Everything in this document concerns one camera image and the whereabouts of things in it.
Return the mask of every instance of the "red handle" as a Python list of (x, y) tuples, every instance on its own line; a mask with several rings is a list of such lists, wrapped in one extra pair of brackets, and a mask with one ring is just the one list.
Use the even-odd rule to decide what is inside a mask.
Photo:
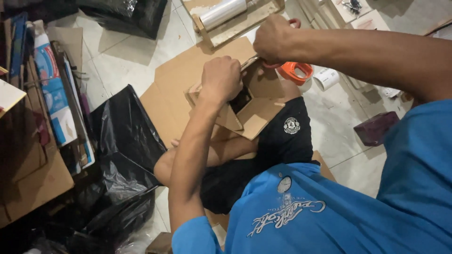
[[(301, 27), (301, 21), (299, 19), (289, 19), (289, 24), (295, 24), (294, 28), (300, 28)], [(265, 68), (269, 68), (269, 69), (276, 69), (278, 67), (281, 67), (284, 63), (282, 64), (272, 64), (269, 65), (266, 62), (263, 62), (262, 65)]]

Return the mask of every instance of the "wrapped package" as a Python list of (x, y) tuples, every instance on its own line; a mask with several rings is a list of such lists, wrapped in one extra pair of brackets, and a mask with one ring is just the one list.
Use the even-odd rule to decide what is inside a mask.
[(107, 30), (155, 40), (168, 0), (77, 0)]

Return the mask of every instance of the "hand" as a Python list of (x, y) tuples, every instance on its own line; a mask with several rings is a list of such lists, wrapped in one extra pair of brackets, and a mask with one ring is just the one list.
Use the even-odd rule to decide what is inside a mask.
[(284, 63), (284, 51), (286, 50), (287, 35), (291, 29), (289, 21), (283, 16), (272, 14), (260, 25), (256, 31), (256, 39), (253, 43), (254, 51), (268, 64)]
[(242, 90), (240, 62), (230, 56), (216, 57), (204, 64), (200, 97), (222, 106)]

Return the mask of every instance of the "white tile floor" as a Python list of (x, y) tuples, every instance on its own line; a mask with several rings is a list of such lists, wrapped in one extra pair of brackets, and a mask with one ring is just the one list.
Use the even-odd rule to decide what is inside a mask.
[[(450, 0), (367, 1), (380, 11), (389, 28), (398, 32), (422, 34), (452, 15)], [(296, 0), (287, 0), (286, 10), (286, 18), (302, 18)], [(83, 13), (58, 20), (53, 25), (84, 29), (83, 72), (86, 75), (82, 91), (88, 94), (91, 110), (127, 84), (142, 95), (154, 81), (156, 67), (201, 41), (181, 0), (168, 2), (156, 41), (106, 31)], [(247, 37), (253, 41), (253, 32)], [(362, 94), (343, 80), (325, 92), (321, 92), (316, 81), (305, 84), (303, 89), (308, 89), (304, 97), (311, 117), (314, 149), (320, 151), (338, 183), (375, 197), (386, 153), (382, 146), (365, 147), (353, 127), (381, 112), (396, 111), (402, 117), (409, 105), (390, 100), (376, 90)], [(155, 213), (145, 227), (149, 231), (151, 225), (151, 231), (147, 232), (151, 237), (170, 230), (168, 189), (158, 188), (155, 201)], [(219, 226), (214, 230), (220, 243), (224, 243), (225, 231)]]

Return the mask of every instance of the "black shorts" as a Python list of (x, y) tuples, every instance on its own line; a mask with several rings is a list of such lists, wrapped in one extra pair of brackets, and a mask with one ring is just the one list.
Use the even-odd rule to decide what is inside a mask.
[(206, 169), (201, 184), (203, 206), (216, 214), (228, 214), (254, 176), (280, 163), (312, 162), (309, 121), (303, 97), (286, 102), (259, 134), (256, 157)]

